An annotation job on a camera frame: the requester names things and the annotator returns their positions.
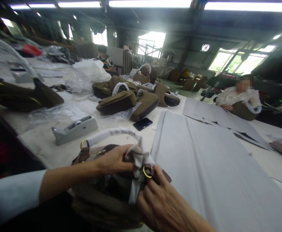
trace white plastic bag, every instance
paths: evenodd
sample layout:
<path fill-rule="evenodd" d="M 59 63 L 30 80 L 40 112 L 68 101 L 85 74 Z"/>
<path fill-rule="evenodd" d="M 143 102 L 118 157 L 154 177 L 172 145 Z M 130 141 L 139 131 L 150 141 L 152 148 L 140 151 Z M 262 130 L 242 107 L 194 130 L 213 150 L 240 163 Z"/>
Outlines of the white plastic bag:
<path fill-rule="evenodd" d="M 84 73 L 93 83 L 105 82 L 111 79 L 111 75 L 107 73 L 103 68 L 103 62 L 100 60 L 82 60 L 73 65 L 75 69 Z"/>

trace woman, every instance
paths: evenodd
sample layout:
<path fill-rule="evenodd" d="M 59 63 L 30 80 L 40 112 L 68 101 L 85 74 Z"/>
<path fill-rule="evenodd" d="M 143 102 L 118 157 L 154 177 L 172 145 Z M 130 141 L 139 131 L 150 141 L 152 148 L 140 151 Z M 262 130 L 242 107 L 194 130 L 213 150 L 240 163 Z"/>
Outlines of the woman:
<path fill-rule="evenodd" d="M 113 71 L 113 62 L 111 58 L 106 54 L 107 48 L 104 45 L 98 46 L 98 55 L 97 60 L 101 60 L 103 62 L 103 68 L 105 71 Z"/>
<path fill-rule="evenodd" d="M 243 102 L 252 109 L 261 107 L 258 90 L 252 88 L 253 77 L 244 75 L 237 81 L 236 86 L 225 89 L 216 99 L 216 104 L 226 111 L 233 110 L 232 105 L 237 102 Z"/>

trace bright window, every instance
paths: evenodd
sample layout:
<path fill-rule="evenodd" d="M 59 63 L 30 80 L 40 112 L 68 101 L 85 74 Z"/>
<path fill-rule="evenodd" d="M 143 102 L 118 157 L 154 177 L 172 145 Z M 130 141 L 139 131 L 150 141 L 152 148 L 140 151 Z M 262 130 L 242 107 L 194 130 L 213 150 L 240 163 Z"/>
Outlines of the bright window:
<path fill-rule="evenodd" d="M 61 29 L 61 23 L 60 23 L 60 21 L 57 21 L 57 22 L 58 22 L 58 26 L 59 26 L 60 31 L 61 31 L 61 35 L 63 36 L 64 39 L 67 39 L 67 37 L 64 35 L 63 30 Z"/>
<path fill-rule="evenodd" d="M 162 32 L 149 32 L 139 36 L 137 54 L 159 58 L 159 54 L 161 55 L 161 53 L 159 51 L 153 51 L 162 48 L 165 37 L 166 33 Z"/>
<path fill-rule="evenodd" d="M 275 46 L 269 45 L 265 48 L 256 49 L 256 50 L 270 53 L 274 51 L 275 48 L 276 48 Z M 224 50 L 220 48 L 216 57 L 212 61 L 209 70 L 215 72 L 221 72 L 228 64 L 228 62 L 231 60 L 231 58 L 233 57 L 236 51 L 237 50 Z M 268 55 L 264 55 L 264 54 L 251 53 L 245 61 L 242 61 L 241 56 L 243 54 L 244 53 L 239 52 L 238 55 L 236 55 L 236 57 L 230 63 L 230 65 L 227 68 L 227 70 L 229 70 L 228 71 L 229 73 L 236 73 L 242 75 L 250 74 L 255 67 L 261 64 L 268 57 Z"/>
<path fill-rule="evenodd" d="M 68 26 L 69 26 L 69 39 L 70 40 L 73 40 L 73 34 L 72 34 L 72 30 L 71 30 L 71 27 L 70 27 L 70 24 L 68 24 Z"/>
<path fill-rule="evenodd" d="M 107 38 L 106 29 L 104 30 L 103 33 L 97 33 L 96 35 L 92 32 L 92 40 L 94 44 L 107 46 L 108 38 Z"/>

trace floral blouse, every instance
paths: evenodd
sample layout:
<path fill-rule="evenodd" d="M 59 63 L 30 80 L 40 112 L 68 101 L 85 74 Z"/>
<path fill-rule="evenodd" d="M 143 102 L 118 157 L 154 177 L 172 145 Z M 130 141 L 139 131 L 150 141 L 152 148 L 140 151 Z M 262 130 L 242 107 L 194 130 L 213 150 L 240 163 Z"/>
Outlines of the floral blouse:
<path fill-rule="evenodd" d="M 216 104 L 218 106 L 223 104 L 233 105 L 234 103 L 241 101 L 248 101 L 253 108 L 262 106 L 258 90 L 252 89 L 237 95 L 234 87 L 225 89 L 216 99 Z"/>

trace black smartphone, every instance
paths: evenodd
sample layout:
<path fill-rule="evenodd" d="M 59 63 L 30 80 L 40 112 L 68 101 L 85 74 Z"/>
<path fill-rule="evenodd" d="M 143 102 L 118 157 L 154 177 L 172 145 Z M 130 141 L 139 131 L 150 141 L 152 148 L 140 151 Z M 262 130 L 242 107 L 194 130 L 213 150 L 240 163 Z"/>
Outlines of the black smartphone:
<path fill-rule="evenodd" d="M 153 122 L 151 120 L 149 120 L 148 118 L 143 118 L 142 120 L 136 122 L 133 124 L 133 126 L 138 130 L 141 131 L 143 130 L 145 127 L 148 127 L 150 124 L 152 124 Z"/>

